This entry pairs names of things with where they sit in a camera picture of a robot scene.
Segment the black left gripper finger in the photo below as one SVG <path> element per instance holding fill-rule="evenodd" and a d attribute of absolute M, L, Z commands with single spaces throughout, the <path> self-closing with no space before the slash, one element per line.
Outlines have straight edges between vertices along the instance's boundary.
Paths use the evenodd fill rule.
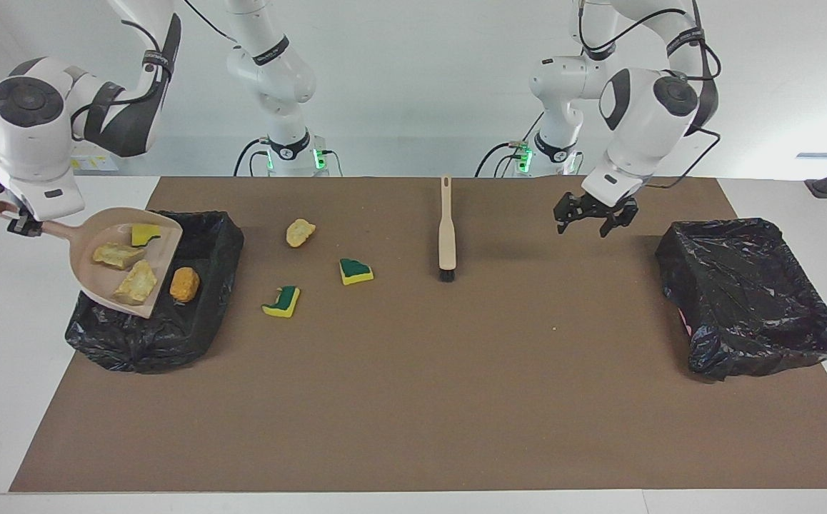
<path fill-rule="evenodd" d="M 590 194 L 576 196 L 571 192 L 566 192 L 563 198 L 553 207 L 557 234 L 564 234 L 564 231 L 573 222 L 587 218 L 599 218 L 599 207 L 597 199 Z"/>
<path fill-rule="evenodd" d="M 605 222 L 603 222 L 599 230 L 600 237 L 607 237 L 613 228 L 629 226 L 632 224 L 636 214 L 638 214 L 638 201 L 636 201 L 636 198 L 621 199 L 615 207 L 609 207 L 605 210 L 605 217 L 603 217 Z"/>

